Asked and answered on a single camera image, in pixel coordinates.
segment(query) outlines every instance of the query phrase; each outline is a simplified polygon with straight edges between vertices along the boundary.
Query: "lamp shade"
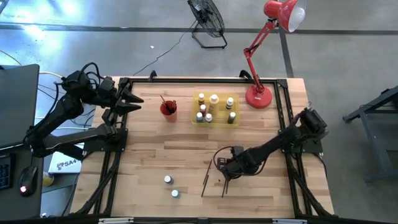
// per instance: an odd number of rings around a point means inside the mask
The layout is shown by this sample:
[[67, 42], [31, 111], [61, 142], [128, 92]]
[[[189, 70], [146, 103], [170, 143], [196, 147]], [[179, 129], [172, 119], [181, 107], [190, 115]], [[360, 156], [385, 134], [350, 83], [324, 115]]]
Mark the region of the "lamp shade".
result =
[[266, 16], [278, 19], [279, 24], [288, 32], [293, 32], [305, 17], [307, 0], [268, 1], [264, 6]]

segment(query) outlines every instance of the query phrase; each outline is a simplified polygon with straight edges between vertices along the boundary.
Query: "metal stand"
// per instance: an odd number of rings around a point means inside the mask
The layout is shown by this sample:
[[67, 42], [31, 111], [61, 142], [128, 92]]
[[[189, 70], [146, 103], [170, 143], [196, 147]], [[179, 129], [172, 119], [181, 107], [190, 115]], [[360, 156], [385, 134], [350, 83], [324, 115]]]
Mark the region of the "metal stand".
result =
[[398, 177], [398, 169], [393, 168], [390, 157], [387, 150], [381, 144], [379, 138], [375, 135], [374, 130], [369, 126], [368, 114], [391, 114], [398, 113], [398, 110], [377, 110], [389, 102], [396, 102], [398, 98], [398, 86], [386, 90], [380, 94], [377, 98], [370, 101], [369, 103], [362, 105], [358, 110], [350, 113], [343, 117], [346, 123], [350, 123], [355, 118], [361, 118], [366, 135], [371, 143], [371, 150], [373, 156], [376, 158], [379, 172], [373, 175], [367, 175], [364, 177], [365, 182], [372, 182], [374, 180], [388, 179], [392, 177]]
[[227, 46], [228, 43], [226, 42], [226, 39], [225, 39], [225, 37], [224, 37], [224, 34], [221, 35], [221, 37], [223, 38], [224, 43], [225, 43], [225, 45], [223, 45], [223, 46], [210, 46], [210, 47], [207, 47], [207, 46], [204, 46], [203, 44], [201, 44], [201, 42], [197, 39], [197, 37], [195, 37], [195, 34], [194, 34], [194, 33], [197, 31], [197, 29], [198, 29], [198, 25], [199, 25], [199, 23], [197, 23], [197, 25], [195, 26], [195, 28], [193, 28], [193, 31], [192, 31], [192, 38], [194, 38], [195, 41], [198, 42], [198, 44], [200, 45], [201, 48], [204, 48], [204, 49], [224, 49], [224, 48]]

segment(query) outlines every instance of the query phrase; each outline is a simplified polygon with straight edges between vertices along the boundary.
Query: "gray floor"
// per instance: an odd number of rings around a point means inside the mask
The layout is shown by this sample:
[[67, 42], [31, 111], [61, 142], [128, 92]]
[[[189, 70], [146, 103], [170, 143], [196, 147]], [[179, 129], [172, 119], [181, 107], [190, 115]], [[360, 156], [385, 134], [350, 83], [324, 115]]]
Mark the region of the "gray floor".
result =
[[[262, 13], [264, 1], [214, 2], [227, 28], [261, 28], [266, 21]], [[308, 0], [307, 9], [300, 29], [398, 30], [395, 0]], [[0, 22], [5, 24], [189, 27], [193, 21], [186, 0], [10, 0], [0, 15]], [[0, 30], [0, 49], [22, 64], [38, 63], [41, 71], [68, 75], [93, 61], [99, 65], [102, 75], [132, 75], [169, 49], [181, 34], [41, 32], [37, 27], [29, 27]], [[198, 36], [206, 43], [220, 43], [220, 39], [206, 34]], [[236, 76], [241, 69], [248, 69], [243, 48], [255, 36], [227, 33], [227, 48], [203, 50], [187, 34], [173, 51], [140, 75], [156, 70], [162, 76]], [[384, 89], [397, 85], [396, 40], [396, 35], [287, 36], [294, 76], [304, 78], [313, 107], [328, 123], [330, 133], [323, 140], [324, 158], [333, 206], [341, 217], [398, 220], [398, 182], [363, 182], [364, 175], [376, 171], [368, 141], [360, 121], [345, 124], [341, 120], [343, 115], [377, 97]], [[279, 34], [271, 34], [253, 57], [260, 76], [286, 77], [281, 49]], [[0, 62], [14, 64], [3, 55]], [[46, 75], [40, 78], [40, 83], [52, 87], [55, 80]], [[42, 116], [52, 99], [41, 92], [38, 99], [38, 116]], [[79, 123], [84, 123], [86, 118], [79, 118]], [[64, 182], [72, 184], [73, 180], [74, 176], [70, 176]], [[60, 215], [70, 191], [69, 187], [43, 194], [42, 212]]]

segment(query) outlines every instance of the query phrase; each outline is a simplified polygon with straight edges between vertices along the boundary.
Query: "red desk lamp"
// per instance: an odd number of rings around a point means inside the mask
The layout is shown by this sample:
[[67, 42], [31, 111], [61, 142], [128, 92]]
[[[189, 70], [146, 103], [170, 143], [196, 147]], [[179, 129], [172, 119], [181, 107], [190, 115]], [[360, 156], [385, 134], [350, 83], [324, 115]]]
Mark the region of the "red desk lamp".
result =
[[261, 29], [250, 47], [243, 50], [256, 83], [246, 92], [246, 101], [252, 107], [257, 109], [265, 108], [271, 103], [272, 94], [267, 87], [262, 85], [251, 62], [251, 57], [267, 35], [278, 25], [281, 25], [287, 32], [293, 32], [304, 20], [306, 5], [307, 0], [287, 0], [286, 2], [271, 0], [264, 6], [264, 13], [270, 19], [268, 19], [268, 22]]

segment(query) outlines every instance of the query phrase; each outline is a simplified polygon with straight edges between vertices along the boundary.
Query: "butcher block tabletop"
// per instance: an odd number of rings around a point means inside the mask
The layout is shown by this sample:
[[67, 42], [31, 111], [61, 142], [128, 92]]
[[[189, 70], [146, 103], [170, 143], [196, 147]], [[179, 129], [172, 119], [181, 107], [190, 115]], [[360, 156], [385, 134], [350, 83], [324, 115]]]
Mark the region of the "butcher block tabletop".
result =
[[[120, 77], [113, 77], [116, 83]], [[288, 78], [294, 114], [307, 103], [301, 78]], [[213, 154], [225, 146], [245, 149], [264, 144], [280, 129], [275, 96], [265, 109], [250, 107], [245, 93], [250, 84], [231, 83], [134, 83], [132, 93], [142, 98], [142, 109], [128, 114], [126, 150], [121, 154], [111, 215], [134, 217], [218, 217], [218, 218], [291, 218], [294, 217], [285, 157], [281, 151], [272, 153], [264, 170], [254, 177], [232, 180], [228, 193], [221, 198], [223, 175], [211, 165], [204, 196], [203, 179]], [[272, 85], [264, 85], [274, 94]], [[194, 92], [237, 93], [240, 121], [236, 128], [199, 127], [191, 123]], [[169, 123], [159, 110], [162, 99], [177, 102], [177, 122]], [[285, 100], [280, 91], [284, 114]], [[97, 107], [93, 127], [103, 123], [104, 109]], [[219, 153], [231, 157], [228, 150]], [[103, 152], [94, 152], [82, 164], [73, 197], [71, 212], [89, 199], [100, 179]], [[328, 183], [322, 163], [313, 154], [303, 154], [309, 189], [324, 208], [333, 213]], [[167, 185], [165, 175], [174, 183]], [[173, 198], [172, 190], [180, 197]], [[304, 211], [301, 191], [300, 208]], [[106, 205], [108, 188], [104, 191], [101, 211]]]

